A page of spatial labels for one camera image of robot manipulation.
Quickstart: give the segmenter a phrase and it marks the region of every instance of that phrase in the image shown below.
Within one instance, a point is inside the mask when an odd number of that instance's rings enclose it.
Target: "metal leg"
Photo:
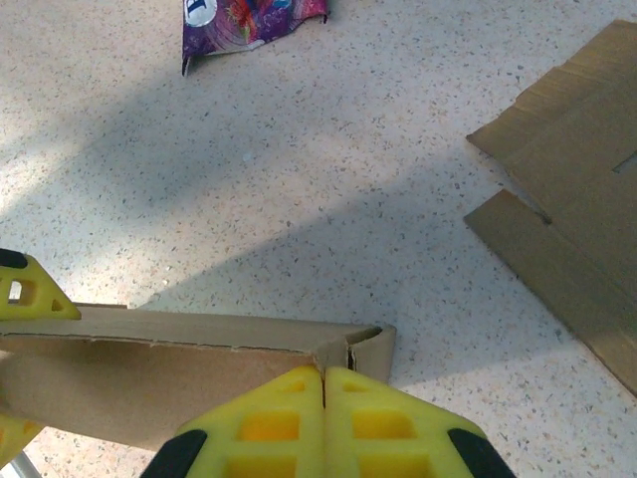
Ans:
[[[24,451],[20,452],[20,454],[9,463],[9,467],[13,468],[18,478],[42,478],[40,472],[33,466],[33,463],[31,463],[31,460]]]

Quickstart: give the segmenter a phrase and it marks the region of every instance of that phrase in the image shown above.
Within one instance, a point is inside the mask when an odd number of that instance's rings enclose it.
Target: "cardboard edge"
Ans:
[[[241,351],[259,351],[259,352],[285,352],[288,354],[297,354],[311,356],[315,351],[296,350],[285,348],[266,348],[266,347],[248,347],[248,346],[218,346],[213,344],[185,344],[178,342],[166,341],[147,341],[138,340],[136,338],[94,338],[84,336],[39,336],[37,334],[24,335],[0,335],[0,354],[25,354],[30,356],[43,357],[64,357],[69,353],[80,354],[83,349],[94,343],[113,343],[113,344],[136,344],[139,346],[193,349],[199,351],[206,350],[228,350],[231,352]]]
[[[465,221],[619,381],[637,394],[637,302],[506,190],[468,214]]]
[[[2,321],[0,338],[41,336],[53,339],[247,347],[314,351],[328,342],[364,334],[369,326],[253,316],[188,314],[103,307],[80,308],[78,321]]]
[[[386,325],[374,336],[350,344],[349,368],[384,383],[389,382],[395,342],[396,328]]]

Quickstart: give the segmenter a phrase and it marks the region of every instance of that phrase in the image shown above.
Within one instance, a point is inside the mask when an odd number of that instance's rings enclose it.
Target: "square hole in clamp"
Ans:
[[[290,383],[288,386],[284,387],[281,391],[286,392],[298,392],[298,391],[306,391],[306,384],[299,380],[294,383]]]
[[[11,281],[8,302],[12,306],[32,306],[35,292],[36,285],[31,281]]]
[[[347,382],[342,386],[342,391],[346,391],[348,393],[361,393],[369,390],[358,383]]]
[[[356,410],[351,417],[354,438],[392,440],[416,438],[409,416],[398,410]]]
[[[291,441],[299,439],[301,419],[295,411],[265,410],[250,413],[241,423],[241,441]]]
[[[236,456],[228,460],[224,478],[296,478],[294,456]]]
[[[426,455],[363,455],[358,457],[358,468],[359,478],[447,478],[434,474]]]

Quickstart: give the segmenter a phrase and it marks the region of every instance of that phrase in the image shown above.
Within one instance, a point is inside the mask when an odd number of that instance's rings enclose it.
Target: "cardboard piece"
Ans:
[[[468,140],[501,191],[469,226],[637,394],[637,24],[615,21]]]
[[[392,327],[80,307],[0,323],[0,412],[151,450],[187,420],[286,371],[389,378]]]

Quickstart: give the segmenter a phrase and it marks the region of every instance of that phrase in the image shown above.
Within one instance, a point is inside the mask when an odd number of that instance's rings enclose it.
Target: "white logo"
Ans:
[[[184,0],[183,13],[189,27],[204,27],[217,14],[217,0]]]

